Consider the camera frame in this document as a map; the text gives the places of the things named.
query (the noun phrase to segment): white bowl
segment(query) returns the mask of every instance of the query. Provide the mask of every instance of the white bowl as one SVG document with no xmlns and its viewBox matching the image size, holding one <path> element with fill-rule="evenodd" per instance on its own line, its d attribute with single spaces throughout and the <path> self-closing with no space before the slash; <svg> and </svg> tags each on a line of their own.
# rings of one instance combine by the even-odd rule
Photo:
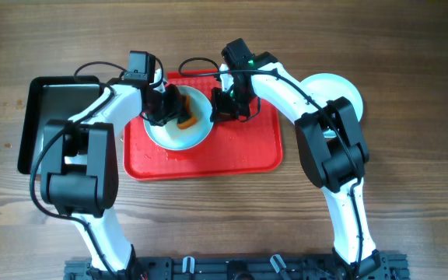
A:
<svg viewBox="0 0 448 280">
<path fill-rule="evenodd" d="M 198 89 L 190 86 L 177 86 L 181 95 L 191 98 L 191 112 L 198 119 L 196 124 L 186 129 L 177 127 L 177 119 L 171 120 L 164 126 L 152 126 L 145 122 L 145 130 L 150 139 L 158 146 L 171 151 L 182 151 L 200 144 L 212 130 L 210 121 L 212 105 L 208 98 Z"/>
<path fill-rule="evenodd" d="M 320 106 L 326 106 L 329 100 L 336 100 L 345 97 L 352 103 L 357 116 L 357 121 L 361 121 L 364 104 L 357 88 L 347 79 L 329 73 L 321 73 L 305 78 L 300 84 L 308 89 L 310 95 Z M 333 138 L 336 134 L 330 129 L 324 132 L 325 138 Z"/>
</svg>

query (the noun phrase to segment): wood grain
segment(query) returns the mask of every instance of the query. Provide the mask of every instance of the wood grain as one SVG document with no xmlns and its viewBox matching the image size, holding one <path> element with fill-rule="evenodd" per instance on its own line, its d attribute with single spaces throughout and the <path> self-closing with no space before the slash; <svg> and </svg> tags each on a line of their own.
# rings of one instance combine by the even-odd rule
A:
<svg viewBox="0 0 448 280">
<path fill-rule="evenodd" d="M 237 37 L 298 79 L 332 72 L 359 88 L 373 239 L 408 254 L 413 279 L 448 279 L 448 2 L 214 0 L 0 0 L 0 278 L 60 279 L 64 261 L 88 255 L 72 225 L 33 207 L 16 171 L 30 80 L 88 61 L 125 65 L 130 50 L 175 71 L 189 57 L 220 61 Z M 282 137 L 284 161 L 270 173 L 140 183 L 120 168 L 116 208 L 138 254 L 329 252 L 326 203 L 284 117 Z M 118 141 L 120 167 L 121 151 Z"/>
</svg>

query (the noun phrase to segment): black mount base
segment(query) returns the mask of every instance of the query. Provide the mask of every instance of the black mount base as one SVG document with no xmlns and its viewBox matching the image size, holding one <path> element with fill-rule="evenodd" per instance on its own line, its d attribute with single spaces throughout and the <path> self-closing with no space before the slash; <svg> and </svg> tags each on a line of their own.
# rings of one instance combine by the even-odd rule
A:
<svg viewBox="0 0 448 280">
<path fill-rule="evenodd" d="M 381 265 L 361 280 L 409 280 L 407 255 L 379 252 Z M 144 280 L 335 280 L 343 279 L 333 254 L 283 257 L 286 269 L 276 273 L 270 258 L 201 258 L 174 260 L 170 257 L 139 257 Z M 110 279 L 103 274 L 100 279 Z M 64 280 L 93 280 L 90 260 L 65 264 Z"/>
</svg>

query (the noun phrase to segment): black tray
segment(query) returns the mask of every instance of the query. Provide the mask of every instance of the black tray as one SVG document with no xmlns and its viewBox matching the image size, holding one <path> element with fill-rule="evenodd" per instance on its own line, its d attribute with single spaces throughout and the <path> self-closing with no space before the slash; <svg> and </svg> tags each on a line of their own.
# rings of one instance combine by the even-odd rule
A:
<svg viewBox="0 0 448 280">
<path fill-rule="evenodd" d="M 25 121 L 23 122 L 17 169 L 29 174 L 33 161 L 42 149 L 44 125 L 50 119 L 67 120 L 82 112 L 101 94 L 98 78 L 80 76 L 38 77 L 29 87 Z"/>
</svg>

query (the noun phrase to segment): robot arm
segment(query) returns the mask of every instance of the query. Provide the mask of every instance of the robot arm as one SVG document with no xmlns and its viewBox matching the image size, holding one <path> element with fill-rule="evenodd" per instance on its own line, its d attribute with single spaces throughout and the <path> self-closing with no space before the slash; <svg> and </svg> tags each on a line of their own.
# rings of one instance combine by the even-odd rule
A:
<svg viewBox="0 0 448 280">
<path fill-rule="evenodd" d="M 300 89 L 304 88 L 277 59 L 269 53 L 254 56 L 241 39 L 228 44 L 222 51 L 222 56 L 227 65 L 222 65 L 221 71 L 229 70 L 228 66 L 231 68 L 230 70 L 273 71 Z M 214 92 L 212 99 L 215 102 L 222 102 L 226 98 L 226 92 L 230 93 L 231 90 L 234 96 L 250 96 L 250 89 L 253 89 L 255 96 L 267 100 L 295 125 L 302 167 L 313 184 L 321 188 L 327 201 L 334 229 L 334 251 L 347 267 L 358 260 L 359 254 L 362 254 L 362 260 L 369 259 L 376 249 L 376 245 L 371 239 L 367 226 L 362 201 L 363 180 L 353 190 L 355 195 L 355 204 L 353 204 L 350 189 L 357 179 L 351 173 L 347 156 L 340 151 L 339 143 L 336 143 L 338 139 L 330 140 L 331 145 L 328 145 L 327 140 L 324 139 L 323 131 L 326 131 L 328 127 L 318 114 L 318 109 L 308 103 L 298 90 L 273 75 L 222 74 L 220 79 L 222 91 Z M 317 94 L 310 89 L 304 90 L 313 100 L 316 100 Z M 253 98 L 253 95 L 251 96 L 246 99 L 235 97 L 233 101 L 246 103 Z M 243 105 L 238 104 L 234 107 L 236 118 L 240 112 L 243 112 L 237 108 L 241 108 Z M 219 109 L 219 104 L 216 104 L 214 108 Z M 334 116 L 339 131 L 345 137 L 344 140 L 348 142 L 350 153 L 356 159 L 358 168 L 363 171 L 363 164 L 369 159 L 369 153 L 352 105 L 343 98 L 328 102 L 323 110 L 328 115 Z M 362 228 L 362 252 L 359 252 L 360 236 L 356 213 L 359 214 Z"/>
<path fill-rule="evenodd" d="M 158 69 L 155 72 L 154 80 L 158 81 L 162 77 L 163 73 L 161 69 Z M 143 94 L 146 94 L 146 91 L 149 91 L 148 94 L 151 93 L 157 95 L 163 95 L 166 92 L 163 82 L 152 91 L 147 86 L 140 86 L 139 83 L 131 83 L 127 79 L 124 81 L 125 84 L 112 85 L 111 87 L 114 90 L 114 93 L 110 98 L 110 101 L 106 103 L 97 113 L 95 113 L 93 117 L 83 121 L 81 124 L 89 126 L 96 123 L 112 124 L 113 135 L 118 136 L 129 121 L 142 113 Z M 100 98 L 98 98 L 98 100 L 92 103 L 83 112 L 70 117 L 68 120 L 77 121 L 78 119 L 86 116 L 88 112 L 94 108 L 97 108 L 101 103 L 109 98 L 109 95 L 110 89 L 105 88 L 103 94 Z M 163 116 L 163 119 L 169 120 L 169 118 L 165 116 Z M 90 166 L 87 164 L 86 157 L 87 155 L 77 155 L 74 158 L 66 157 L 65 162 L 68 164 L 84 164 Z M 68 214 L 89 224 L 94 234 L 94 238 L 96 239 L 97 246 L 100 248 L 100 251 L 112 271 L 116 271 L 117 273 L 119 271 L 123 271 L 125 275 L 136 274 L 136 272 L 128 270 L 128 268 L 133 269 L 136 267 L 135 265 L 132 265 L 133 260 L 135 260 L 134 248 L 125 237 L 124 231 L 118 222 L 117 214 L 113 206 L 111 208 L 105 208 L 103 213 L 100 215 L 98 215 L 98 213 L 83 210 L 71 211 Z M 84 239 L 89 252 L 91 253 L 91 265 L 96 269 L 96 273 L 102 274 L 101 271 L 106 273 L 107 268 L 101 261 L 88 233 L 81 224 L 74 222 L 74 225 L 81 233 L 81 236 Z"/>
<path fill-rule="evenodd" d="M 286 72 L 279 62 L 267 64 L 259 69 L 267 71 L 277 69 L 279 75 L 286 77 L 297 84 L 297 86 L 302 87 L 296 79 Z M 274 105 L 293 124 L 297 120 L 300 120 L 305 113 L 312 114 L 317 111 L 313 105 L 307 104 L 305 98 L 289 84 L 282 80 L 277 80 L 273 76 L 253 75 L 251 82 L 257 97 L 267 100 Z M 349 189 L 355 182 L 356 179 L 342 184 L 338 192 L 333 192 L 325 186 L 321 188 L 326 198 L 333 223 L 334 249 L 347 264 L 356 262 L 359 253 L 359 232 L 354 208 L 352 207 L 349 196 Z M 363 182 L 358 187 L 355 187 L 355 196 L 362 223 L 362 236 L 364 237 L 362 245 L 362 259 L 364 260 L 371 256 L 373 250 L 376 249 L 376 245 L 371 239 L 367 226 L 366 213 L 362 202 L 362 186 Z"/>
</svg>

